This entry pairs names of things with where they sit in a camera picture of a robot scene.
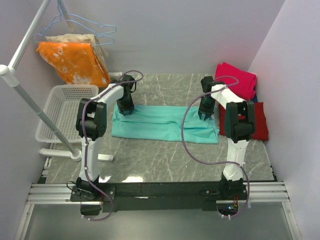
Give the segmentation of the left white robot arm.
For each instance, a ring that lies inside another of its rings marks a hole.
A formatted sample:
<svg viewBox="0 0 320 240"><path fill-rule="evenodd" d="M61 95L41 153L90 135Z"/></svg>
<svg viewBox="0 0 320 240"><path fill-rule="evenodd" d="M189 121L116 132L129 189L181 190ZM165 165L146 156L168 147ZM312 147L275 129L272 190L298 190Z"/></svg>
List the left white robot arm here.
<svg viewBox="0 0 320 240"><path fill-rule="evenodd" d="M99 145L107 130L108 108L116 103L120 114L132 114L135 109L132 88L136 85L131 75L124 74L98 95L80 100L75 127L81 140L82 156L76 186L88 201L94 201L100 195Z"/></svg>

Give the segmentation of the teal t shirt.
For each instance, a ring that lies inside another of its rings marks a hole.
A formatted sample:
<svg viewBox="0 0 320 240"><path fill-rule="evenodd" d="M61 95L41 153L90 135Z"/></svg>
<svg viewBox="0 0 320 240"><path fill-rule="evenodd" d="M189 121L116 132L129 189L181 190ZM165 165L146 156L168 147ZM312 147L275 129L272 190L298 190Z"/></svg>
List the teal t shirt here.
<svg viewBox="0 0 320 240"><path fill-rule="evenodd" d="M111 134L126 139L180 142L181 127L186 142L219 143L215 119L200 119L196 106L187 110L186 106L136 105L132 114L122 115L115 105Z"/></svg>

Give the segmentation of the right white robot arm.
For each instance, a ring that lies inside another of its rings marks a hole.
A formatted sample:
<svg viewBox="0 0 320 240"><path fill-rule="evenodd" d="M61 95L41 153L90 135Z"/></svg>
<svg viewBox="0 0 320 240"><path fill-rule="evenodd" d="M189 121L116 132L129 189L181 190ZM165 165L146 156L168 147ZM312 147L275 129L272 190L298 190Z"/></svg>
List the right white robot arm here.
<svg viewBox="0 0 320 240"><path fill-rule="evenodd" d="M243 181L241 167L245 163L249 141L256 131L255 105L251 100L237 96L224 82L215 81L211 76L204 77L200 83L205 95L200 100L199 118L206 120L213 116L216 102L225 110L223 128L228 150L221 180L226 183L219 187L219 193L222 198L230 200L237 194L235 184Z"/></svg>

